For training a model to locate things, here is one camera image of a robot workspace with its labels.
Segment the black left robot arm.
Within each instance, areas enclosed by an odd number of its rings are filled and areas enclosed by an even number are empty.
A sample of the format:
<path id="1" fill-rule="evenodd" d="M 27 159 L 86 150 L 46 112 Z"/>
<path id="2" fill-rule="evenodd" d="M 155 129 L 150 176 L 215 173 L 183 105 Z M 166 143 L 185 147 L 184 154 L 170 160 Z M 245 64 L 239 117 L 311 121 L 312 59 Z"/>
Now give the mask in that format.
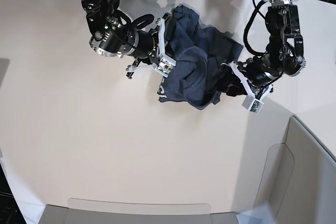
<path id="1" fill-rule="evenodd" d="M 263 107 L 263 99 L 273 91 L 273 84 L 282 76 L 294 77 L 306 66 L 303 56 L 304 46 L 301 35 L 297 0 L 261 0 L 254 4 L 252 15 L 244 29 L 243 42 L 252 55 L 244 62 L 226 60 L 224 65 L 231 72 L 224 87 L 233 95 L 243 94 L 243 107 L 258 114 Z M 263 16 L 270 34 L 264 52 L 252 49 L 248 33 L 261 7 L 270 6 Z"/>

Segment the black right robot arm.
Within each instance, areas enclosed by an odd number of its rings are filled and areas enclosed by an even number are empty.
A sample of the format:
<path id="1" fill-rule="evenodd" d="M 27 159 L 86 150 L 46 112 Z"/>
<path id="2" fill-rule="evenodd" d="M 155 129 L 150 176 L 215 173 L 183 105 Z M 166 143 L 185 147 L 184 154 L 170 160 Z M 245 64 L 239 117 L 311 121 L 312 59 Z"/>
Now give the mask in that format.
<path id="1" fill-rule="evenodd" d="M 176 65 L 166 52 L 165 35 L 172 15 L 165 13 L 155 19 L 145 14 L 131 20 L 119 10 L 119 4 L 120 0 L 81 0 L 91 33 L 91 49 L 105 57 L 132 57 L 133 63 L 126 68 L 128 79 L 145 69 L 168 77 Z"/>

